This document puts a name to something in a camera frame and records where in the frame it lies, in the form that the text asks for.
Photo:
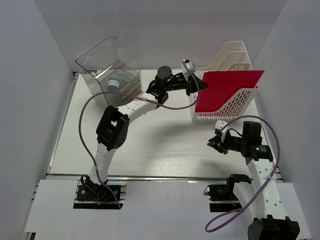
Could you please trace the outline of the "blue white small jar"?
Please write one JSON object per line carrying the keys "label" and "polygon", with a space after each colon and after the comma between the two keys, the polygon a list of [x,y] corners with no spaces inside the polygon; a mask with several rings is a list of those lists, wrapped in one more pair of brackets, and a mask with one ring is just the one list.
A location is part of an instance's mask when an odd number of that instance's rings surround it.
{"label": "blue white small jar", "polygon": [[122,79],[117,75],[112,75],[107,81],[107,91],[109,92],[119,92],[120,91],[120,84]]}

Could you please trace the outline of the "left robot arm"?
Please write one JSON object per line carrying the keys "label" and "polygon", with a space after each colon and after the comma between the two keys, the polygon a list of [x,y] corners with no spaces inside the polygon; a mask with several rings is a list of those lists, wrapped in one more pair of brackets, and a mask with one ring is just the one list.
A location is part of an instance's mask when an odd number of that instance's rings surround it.
{"label": "left robot arm", "polygon": [[173,74],[170,67],[162,66],[142,96],[120,107],[108,106],[96,129],[97,152],[92,157],[92,169],[82,179],[90,196],[96,200],[105,196],[112,158],[124,144],[130,123],[164,105],[170,91],[185,90],[189,96],[206,88],[208,85],[195,75],[191,62],[183,64],[182,71],[177,74]]}

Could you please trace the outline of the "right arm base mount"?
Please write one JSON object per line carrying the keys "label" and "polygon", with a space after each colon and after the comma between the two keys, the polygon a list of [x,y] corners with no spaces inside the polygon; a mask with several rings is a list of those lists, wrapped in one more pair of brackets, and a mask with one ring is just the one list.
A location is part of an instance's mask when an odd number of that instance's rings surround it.
{"label": "right arm base mount", "polygon": [[242,207],[234,194],[235,184],[252,183],[252,178],[245,174],[231,174],[224,184],[208,184],[203,194],[209,196],[209,209],[211,213],[223,213]]}

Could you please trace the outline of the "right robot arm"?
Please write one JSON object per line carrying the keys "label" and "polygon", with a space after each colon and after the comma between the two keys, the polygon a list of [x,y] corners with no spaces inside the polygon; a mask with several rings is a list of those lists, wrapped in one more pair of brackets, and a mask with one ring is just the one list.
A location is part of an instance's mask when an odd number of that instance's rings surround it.
{"label": "right robot arm", "polygon": [[279,160],[274,159],[268,145],[262,144],[261,131],[261,123],[244,121],[242,133],[233,136],[225,121],[215,123],[215,136],[207,145],[224,155],[239,152],[251,175],[233,173],[225,184],[208,185],[204,194],[213,202],[239,201],[239,207],[230,212],[236,217],[245,214],[248,239],[296,240],[299,223],[290,219],[277,188],[275,171]]}

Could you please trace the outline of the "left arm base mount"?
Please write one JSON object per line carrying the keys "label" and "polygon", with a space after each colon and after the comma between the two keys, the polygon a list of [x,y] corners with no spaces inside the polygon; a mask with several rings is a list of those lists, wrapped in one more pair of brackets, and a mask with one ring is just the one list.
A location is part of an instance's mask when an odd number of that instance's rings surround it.
{"label": "left arm base mount", "polygon": [[73,208],[82,210],[120,210],[125,200],[124,185],[109,185],[106,188],[82,175],[78,183]]}

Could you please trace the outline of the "red plastic folder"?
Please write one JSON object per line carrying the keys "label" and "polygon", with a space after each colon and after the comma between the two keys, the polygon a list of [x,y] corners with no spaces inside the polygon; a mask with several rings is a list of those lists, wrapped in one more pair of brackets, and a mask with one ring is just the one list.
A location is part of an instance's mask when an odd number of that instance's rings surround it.
{"label": "red plastic folder", "polygon": [[222,110],[223,114],[232,114],[228,108],[243,105],[263,74],[263,70],[205,72],[202,81],[208,84],[208,88],[199,92],[195,112],[214,113]]}

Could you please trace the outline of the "clear acrylic drawer organizer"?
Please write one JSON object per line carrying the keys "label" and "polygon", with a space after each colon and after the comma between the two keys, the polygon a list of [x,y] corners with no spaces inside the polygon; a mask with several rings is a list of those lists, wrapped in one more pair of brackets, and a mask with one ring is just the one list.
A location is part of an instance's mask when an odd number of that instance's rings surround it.
{"label": "clear acrylic drawer organizer", "polygon": [[[95,103],[105,109],[120,107],[133,99],[116,93],[140,97],[143,94],[141,68],[138,52],[121,39],[108,36],[97,42],[75,58],[86,85],[92,95],[106,92],[94,98]],[[119,92],[107,91],[109,78],[121,78]]]}

